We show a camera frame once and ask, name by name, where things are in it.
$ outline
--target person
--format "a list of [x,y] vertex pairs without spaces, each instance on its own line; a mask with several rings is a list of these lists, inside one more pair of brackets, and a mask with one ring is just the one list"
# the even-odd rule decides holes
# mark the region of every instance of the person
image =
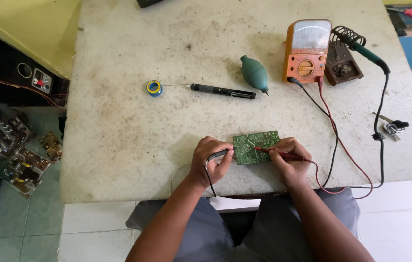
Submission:
[[279,180],[291,198],[261,199],[253,226],[242,243],[232,237],[217,211],[201,195],[209,186],[203,165],[228,149],[220,164],[207,170],[214,184],[226,175],[233,145],[205,137],[199,141],[191,170],[168,200],[141,201],[126,222],[142,233],[126,261],[374,261],[358,241],[359,207],[349,187],[339,194],[316,193],[307,182],[306,161],[285,161],[278,152],[312,159],[295,138],[269,149]]

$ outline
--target solder wire spool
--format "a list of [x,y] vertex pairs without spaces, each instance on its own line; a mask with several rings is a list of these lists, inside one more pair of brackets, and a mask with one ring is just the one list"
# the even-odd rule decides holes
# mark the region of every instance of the solder wire spool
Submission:
[[162,85],[159,81],[152,80],[146,85],[146,90],[152,97],[158,97],[162,94]]

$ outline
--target green circuit board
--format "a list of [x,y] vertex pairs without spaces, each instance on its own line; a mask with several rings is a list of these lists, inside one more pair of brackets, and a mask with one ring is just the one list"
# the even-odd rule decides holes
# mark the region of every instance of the green circuit board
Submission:
[[264,133],[249,134],[233,137],[233,146],[237,147],[237,164],[253,164],[260,162],[270,162],[268,153],[254,149],[255,146],[268,148],[279,141],[277,130]]

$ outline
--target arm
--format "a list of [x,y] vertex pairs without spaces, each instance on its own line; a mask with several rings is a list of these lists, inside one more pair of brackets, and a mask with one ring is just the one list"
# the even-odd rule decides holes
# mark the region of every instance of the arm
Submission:
[[143,230],[130,250],[126,262],[133,261],[172,261],[180,247],[191,213],[199,198],[209,186],[204,170],[206,159],[215,152],[229,149],[221,163],[208,162],[208,172],[212,183],[225,176],[232,161],[233,146],[212,137],[199,141],[190,173],[174,190],[167,202]]
[[307,182],[311,163],[285,161],[277,152],[312,159],[295,138],[280,140],[270,147],[280,181],[289,189],[314,254],[320,261],[374,261],[366,248],[337,219]]

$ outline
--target table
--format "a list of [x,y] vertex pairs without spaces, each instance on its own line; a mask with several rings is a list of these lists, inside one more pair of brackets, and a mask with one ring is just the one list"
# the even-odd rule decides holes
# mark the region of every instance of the table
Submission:
[[[278,130],[312,153],[325,179],[335,135],[329,120],[294,84],[284,84],[282,63],[290,23],[309,18],[344,25],[390,66],[382,114],[408,121],[401,141],[385,141],[385,181],[412,180],[412,74],[380,0],[326,1],[165,0],[140,9],[135,1],[83,0],[68,99],[60,190],[65,203],[166,199],[189,170],[197,142]],[[200,83],[253,91],[240,74],[240,57],[259,60],[269,75],[269,96],[255,100],[165,86],[153,98],[150,80],[163,85]],[[353,54],[365,77],[331,87],[328,102],[339,134],[373,182],[380,180],[374,115],[384,75]],[[316,84],[306,85],[318,98]],[[317,188],[314,167],[308,181]],[[327,187],[366,184],[338,150]],[[284,190],[270,163],[237,166],[214,185],[218,195]],[[211,195],[208,189],[205,195]]]

